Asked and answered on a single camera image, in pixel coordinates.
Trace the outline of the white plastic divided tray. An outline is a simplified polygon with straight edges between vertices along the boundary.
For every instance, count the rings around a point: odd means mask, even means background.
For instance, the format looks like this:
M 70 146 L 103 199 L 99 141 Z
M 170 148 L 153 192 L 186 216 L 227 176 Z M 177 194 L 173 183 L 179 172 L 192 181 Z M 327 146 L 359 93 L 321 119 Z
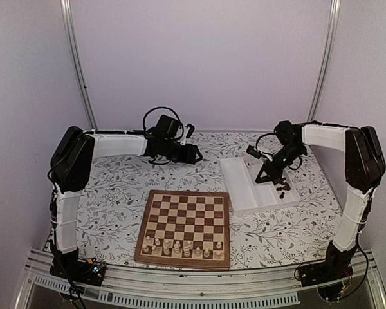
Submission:
M 301 198 L 287 173 L 283 174 L 291 186 L 284 199 L 279 198 L 273 182 L 256 184 L 255 178 L 263 161 L 251 156 L 224 158 L 219 161 L 226 188 L 230 195 L 234 215 L 255 214 L 277 209 L 295 207 Z

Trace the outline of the wooden chess board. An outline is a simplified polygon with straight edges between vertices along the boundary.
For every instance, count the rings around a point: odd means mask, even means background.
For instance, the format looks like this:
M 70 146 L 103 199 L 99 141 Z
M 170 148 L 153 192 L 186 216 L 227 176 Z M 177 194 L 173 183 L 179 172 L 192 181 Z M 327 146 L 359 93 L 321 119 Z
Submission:
M 147 245 L 145 237 L 153 239 Z M 158 252 L 152 254 L 154 240 L 161 245 Z M 171 242 L 170 254 L 162 253 L 163 242 Z M 176 241 L 181 243 L 181 256 L 173 257 L 172 250 Z M 183 247 L 192 241 L 190 257 L 183 255 Z M 221 250 L 216 244 L 222 243 Z M 142 246 L 147 245 L 149 252 L 144 253 Z M 194 255 L 199 247 L 201 257 Z M 210 257 L 203 257 L 203 251 L 209 249 Z M 221 259 L 213 257 L 214 251 L 222 253 Z M 230 269 L 230 197 L 226 192 L 192 192 L 151 190 L 140 226 L 134 260 L 137 263 L 204 270 Z

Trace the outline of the light chess piece bishop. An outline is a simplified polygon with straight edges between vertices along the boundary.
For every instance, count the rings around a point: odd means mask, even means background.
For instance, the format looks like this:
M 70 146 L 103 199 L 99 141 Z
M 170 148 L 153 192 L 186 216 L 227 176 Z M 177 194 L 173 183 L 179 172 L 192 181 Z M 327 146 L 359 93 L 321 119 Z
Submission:
M 201 257 L 202 255 L 202 251 L 199 247 L 197 247 L 195 250 L 194 250 L 194 255 L 197 256 L 197 257 Z

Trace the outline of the light chess king piece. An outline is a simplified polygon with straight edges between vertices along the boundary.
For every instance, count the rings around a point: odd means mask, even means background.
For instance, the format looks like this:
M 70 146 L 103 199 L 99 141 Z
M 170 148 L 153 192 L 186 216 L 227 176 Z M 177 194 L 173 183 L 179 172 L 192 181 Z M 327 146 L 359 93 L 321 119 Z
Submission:
M 175 258 L 176 257 L 179 258 L 181 256 L 181 247 L 180 248 L 173 247 L 172 256 Z

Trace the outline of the light chess queen piece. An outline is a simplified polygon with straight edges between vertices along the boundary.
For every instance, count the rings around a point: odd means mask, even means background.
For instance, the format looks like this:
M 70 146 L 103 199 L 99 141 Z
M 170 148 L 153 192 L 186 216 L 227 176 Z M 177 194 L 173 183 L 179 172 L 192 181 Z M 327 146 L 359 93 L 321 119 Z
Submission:
M 188 246 L 184 246 L 184 247 L 183 247 L 183 255 L 184 255 L 185 257 L 190 257 L 190 249 L 189 249 Z

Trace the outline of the light chess knight piece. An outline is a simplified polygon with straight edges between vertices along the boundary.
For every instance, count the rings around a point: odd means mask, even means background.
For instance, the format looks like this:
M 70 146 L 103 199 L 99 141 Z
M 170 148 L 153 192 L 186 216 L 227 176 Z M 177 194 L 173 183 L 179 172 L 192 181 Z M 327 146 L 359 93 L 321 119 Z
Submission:
M 158 248 L 156 245 L 153 245 L 152 246 L 152 250 L 151 250 L 152 254 L 156 254 L 158 252 Z

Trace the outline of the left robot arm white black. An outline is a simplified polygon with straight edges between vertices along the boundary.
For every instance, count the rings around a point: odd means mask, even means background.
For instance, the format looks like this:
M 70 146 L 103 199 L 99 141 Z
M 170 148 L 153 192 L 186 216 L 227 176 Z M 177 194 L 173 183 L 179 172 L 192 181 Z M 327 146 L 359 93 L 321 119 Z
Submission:
M 135 131 L 67 129 L 51 158 L 48 179 L 53 186 L 51 252 L 60 258 L 57 267 L 68 279 L 78 279 L 83 273 L 81 262 L 75 259 L 77 209 L 93 160 L 127 155 L 149 157 L 152 164 L 158 157 L 166 162 L 196 164 L 203 156 L 198 146 L 187 142 L 194 130 L 192 124 L 183 125 L 179 116 L 168 115 L 161 115 L 151 128 Z

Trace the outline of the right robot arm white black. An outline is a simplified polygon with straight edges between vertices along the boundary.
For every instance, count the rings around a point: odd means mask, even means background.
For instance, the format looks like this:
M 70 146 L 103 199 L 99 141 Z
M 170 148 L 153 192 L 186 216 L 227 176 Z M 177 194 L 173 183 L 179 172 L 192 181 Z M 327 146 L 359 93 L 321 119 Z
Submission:
M 358 236 L 367 223 L 372 199 L 386 170 L 378 135 L 372 126 L 354 127 L 321 122 L 293 124 L 279 122 L 273 134 L 282 149 L 267 158 L 256 183 L 274 182 L 282 178 L 285 168 L 306 155 L 306 147 L 315 145 L 341 151 L 345 155 L 344 173 L 347 198 L 338 231 L 329 243 L 320 275 L 334 280 L 350 263 L 358 248 Z

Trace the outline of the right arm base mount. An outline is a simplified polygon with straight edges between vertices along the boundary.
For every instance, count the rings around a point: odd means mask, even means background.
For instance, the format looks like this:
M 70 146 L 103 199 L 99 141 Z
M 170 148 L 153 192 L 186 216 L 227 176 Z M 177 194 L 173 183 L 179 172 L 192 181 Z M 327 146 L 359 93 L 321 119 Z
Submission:
M 294 278 L 302 287 L 316 286 L 318 295 L 327 303 L 337 302 L 344 296 L 351 285 L 353 268 L 350 263 L 342 266 L 320 263 L 303 262 L 299 264 Z

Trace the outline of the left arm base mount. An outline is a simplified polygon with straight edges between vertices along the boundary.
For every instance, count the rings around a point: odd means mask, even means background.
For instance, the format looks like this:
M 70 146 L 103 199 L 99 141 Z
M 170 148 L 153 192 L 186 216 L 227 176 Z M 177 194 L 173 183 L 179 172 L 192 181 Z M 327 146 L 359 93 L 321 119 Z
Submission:
M 106 272 L 106 263 L 95 257 L 87 260 L 78 258 L 78 249 L 63 254 L 56 248 L 51 248 L 53 262 L 50 274 L 67 279 L 74 283 L 84 283 L 92 286 L 102 286 Z

